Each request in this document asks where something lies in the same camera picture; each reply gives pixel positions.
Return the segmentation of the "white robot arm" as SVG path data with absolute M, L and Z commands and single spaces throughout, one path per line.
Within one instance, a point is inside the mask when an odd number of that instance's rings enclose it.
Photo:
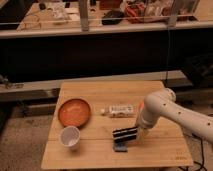
M 165 117 L 213 144 L 213 117 L 184 108 L 175 101 L 176 94 L 169 88 L 148 94 L 136 125 L 142 129 L 151 129 L 160 117 Z

